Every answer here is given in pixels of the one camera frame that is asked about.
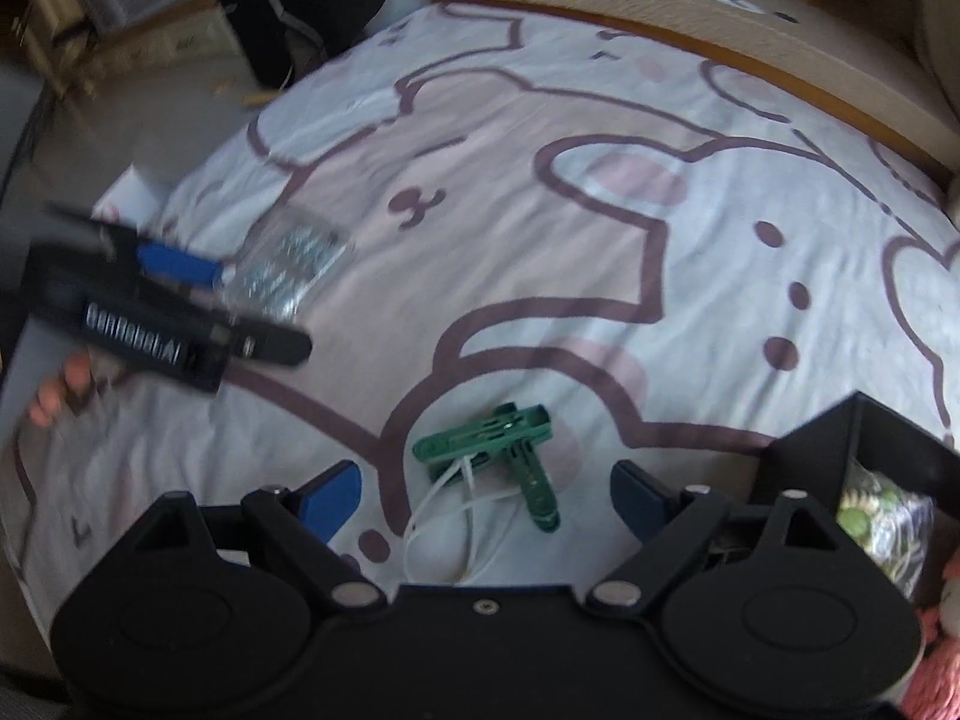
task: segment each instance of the bedsheet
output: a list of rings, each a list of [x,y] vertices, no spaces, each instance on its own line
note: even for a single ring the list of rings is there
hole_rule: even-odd
[[[637,549],[613,464],[747,494],[757,450],[861,389],[953,442],[960,237],[932,182],[764,81],[588,23],[435,5],[323,67],[176,188],[157,232],[229,257],[274,208],[352,231],[297,370],[234,365],[215,397],[104,375],[0,464],[7,550],[42,631],[157,495],[226,504],[356,459],[331,545],[402,580],[429,480],[419,437],[542,403],[562,525],[477,511],[479,581],[585,589]],[[510,485],[477,478],[478,493]],[[462,491],[445,490],[440,507]],[[451,517],[411,552],[451,581]]]

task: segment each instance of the blue gripper pad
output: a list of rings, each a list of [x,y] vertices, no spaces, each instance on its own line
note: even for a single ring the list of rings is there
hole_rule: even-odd
[[[163,244],[144,244],[136,250],[141,268],[151,276],[169,278],[179,284],[212,290],[220,283],[224,267]]]
[[[310,533],[328,544],[360,508],[362,493],[357,464],[340,461],[294,493],[294,512]]]
[[[639,541],[650,541],[680,510],[680,501],[670,488],[629,460],[621,460],[610,472],[613,510]]]

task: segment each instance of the metal screw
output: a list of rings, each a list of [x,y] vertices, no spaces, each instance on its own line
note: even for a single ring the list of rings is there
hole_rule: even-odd
[[[500,605],[496,603],[493,598],[481,598],[473,604],[473,610],[477,614],[483,614],[485,617],[489,617],[491,614],[498,613]]]
[[[643,593],[630,581],[602,581],[593,589],[593,597],[605,607],[631,607]]]
[[[366,581],[345,581],[338,584],[330,597],[342,607],[363,608],[380,600],[380,591]]]

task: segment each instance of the plush toy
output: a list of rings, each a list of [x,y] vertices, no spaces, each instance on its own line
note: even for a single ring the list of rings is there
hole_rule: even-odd
[[[902,709],[910,720],[960,717],[960,549],[944,567],[939,607],[920,613],[923,642],[933,645],[917,667]]]

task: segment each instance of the wooden headboard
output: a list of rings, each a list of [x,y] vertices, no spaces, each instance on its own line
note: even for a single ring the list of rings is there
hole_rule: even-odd
[[[746,0],[760,13],[711,0],[480,1],[603,23],[691,50],[851,124],[943,186],[960,170],[960,122],[910,45],[915,0]]]

